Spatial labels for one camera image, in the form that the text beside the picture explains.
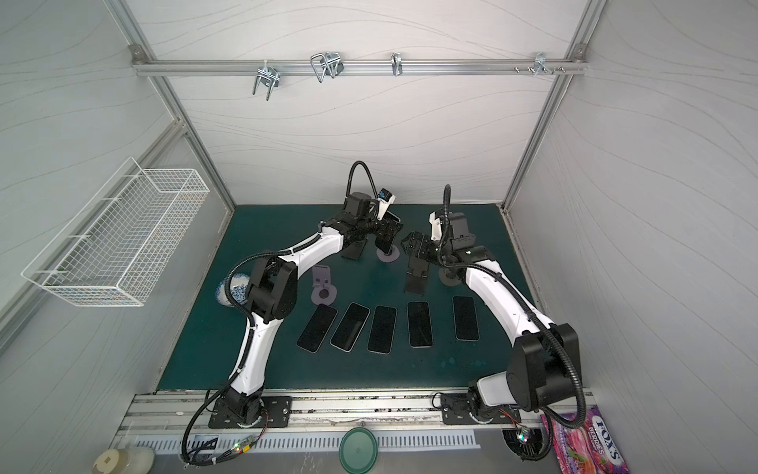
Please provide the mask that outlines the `green-edged phone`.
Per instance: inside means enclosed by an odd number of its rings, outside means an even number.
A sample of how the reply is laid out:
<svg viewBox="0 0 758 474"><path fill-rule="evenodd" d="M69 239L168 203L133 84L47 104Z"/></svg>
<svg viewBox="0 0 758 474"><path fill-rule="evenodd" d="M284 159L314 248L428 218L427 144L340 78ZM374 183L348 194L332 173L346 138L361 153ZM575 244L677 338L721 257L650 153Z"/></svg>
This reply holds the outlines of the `green-edged phone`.
<svg viewBox="0 0 758 474"><path fill-rule="evenodd" d="M394 341L397 309L377 306L374 312L367 349L370 353L389 355Z"/></svg>
<svg viewBox="0 0 758 474"><path fill-rule="evenodd" d="M480 333L474 298L456 295L452 301L456 338L465 342L478 341Z"/></svg>

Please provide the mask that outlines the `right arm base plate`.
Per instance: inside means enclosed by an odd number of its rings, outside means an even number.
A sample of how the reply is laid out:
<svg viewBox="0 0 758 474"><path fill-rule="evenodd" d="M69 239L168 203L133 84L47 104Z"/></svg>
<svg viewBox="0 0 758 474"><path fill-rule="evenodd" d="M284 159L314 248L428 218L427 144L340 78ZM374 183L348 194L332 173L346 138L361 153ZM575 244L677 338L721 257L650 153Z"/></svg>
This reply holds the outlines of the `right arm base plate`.
<svg viewBox="0 0 758 474"><path fill-rule="evenodd" d="M442 423L447 426L521 424L517 406L489 406L478 395L469 392L436 392L432 395L432 408L441 413Z"/></svg>

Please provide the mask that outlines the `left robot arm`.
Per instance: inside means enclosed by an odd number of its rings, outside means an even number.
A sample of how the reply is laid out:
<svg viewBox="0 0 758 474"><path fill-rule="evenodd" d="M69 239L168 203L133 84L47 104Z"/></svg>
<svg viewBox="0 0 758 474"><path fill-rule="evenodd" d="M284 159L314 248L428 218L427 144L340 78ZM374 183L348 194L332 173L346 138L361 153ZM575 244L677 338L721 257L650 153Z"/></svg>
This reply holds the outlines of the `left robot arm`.
<svg viewBox="0 0 758 474"><path fill-rule="evenodd" d="M205 467L226 462L258 442L260 438L253 436L242 446L200 459L199 453L208 450L210 443L191 448L190 434L210 406L228 412L234 423L253 426L258 422L266 412L262 399L266 364L278 328L296 306L298 280L335 254L359 259L370 235L380 252L391 254L394 239L403 227L400 218L389 211L394 201L391 192L376 187L368 165L357 160L349 169L340 212L320 222L313 236L276 252L247 257L230 271L223 290L229 303L246 317L246 333L234 371L205 399L185 428L180 451L185 465Z"/></svg>

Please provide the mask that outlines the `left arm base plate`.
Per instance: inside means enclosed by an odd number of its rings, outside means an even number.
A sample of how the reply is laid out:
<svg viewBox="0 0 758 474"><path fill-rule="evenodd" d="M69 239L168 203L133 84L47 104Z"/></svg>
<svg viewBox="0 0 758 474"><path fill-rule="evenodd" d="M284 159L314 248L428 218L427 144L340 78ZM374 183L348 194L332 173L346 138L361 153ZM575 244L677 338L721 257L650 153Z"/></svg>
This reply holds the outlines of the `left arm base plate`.
<svg viewBox="0 0 758 474"><path fill-rule="evenodd" d="M215 401L207 426L215 430L286 428L291 402L288 396L222 396Z"/></svg>

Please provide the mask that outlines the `cracked phone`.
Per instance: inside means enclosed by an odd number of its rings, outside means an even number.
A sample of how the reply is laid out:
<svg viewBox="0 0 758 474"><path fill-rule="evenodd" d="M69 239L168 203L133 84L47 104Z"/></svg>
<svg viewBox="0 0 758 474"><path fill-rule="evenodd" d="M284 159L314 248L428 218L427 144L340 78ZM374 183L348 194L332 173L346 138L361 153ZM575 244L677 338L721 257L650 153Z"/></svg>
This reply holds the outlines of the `cracked phone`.
<svg viewBox="0 0 758 474"><path fill-rule="evenodd" d="M425 301L409 302L407 305L409 339L413 348L433 346L432 318L430 306Z"/></svg>

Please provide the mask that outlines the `black phone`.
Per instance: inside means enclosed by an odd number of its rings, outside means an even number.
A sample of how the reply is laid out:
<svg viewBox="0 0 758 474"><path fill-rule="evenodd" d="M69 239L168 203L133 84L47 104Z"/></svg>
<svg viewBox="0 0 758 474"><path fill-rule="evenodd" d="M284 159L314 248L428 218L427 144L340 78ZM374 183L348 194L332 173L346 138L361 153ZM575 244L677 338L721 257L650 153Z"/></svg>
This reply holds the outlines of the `black phone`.
<svg viewBox="0 0 758 474"><path fill-rule="evenodd" d="M377 235L375 238L375 246L381 255L391 255L394 252L394 237L387 235Z"/></svg>
<svg viewBox="0 0 758 474"><path fill-rule="evenodd" d="M369 308L352 303L347 308L345 314L343 314L337 330L331 337L330 345L345 353L349 353L355 346L369 314Z"/></svg>

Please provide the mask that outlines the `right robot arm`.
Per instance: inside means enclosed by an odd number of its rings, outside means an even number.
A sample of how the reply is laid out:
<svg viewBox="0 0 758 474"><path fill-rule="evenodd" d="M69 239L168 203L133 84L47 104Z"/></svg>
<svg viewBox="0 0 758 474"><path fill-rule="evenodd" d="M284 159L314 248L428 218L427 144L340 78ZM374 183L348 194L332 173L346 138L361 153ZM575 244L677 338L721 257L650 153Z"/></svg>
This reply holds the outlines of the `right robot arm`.
<svg viewBox="0 0 758 474"><path fill-rule="evenodd" d="M508 279L493 254L476 243L464 213L450 211L451 187L442 208L430 214L432 233L413 232L401 243L409 256L404 291L422 296L430 266L448 280L463 282L489 308L511 342L507 369L478 379L470 390L474 415L483 407L516 405L541 411L568 429L584 424L587 403L582 386L578 334L543 314Z"/></svg>

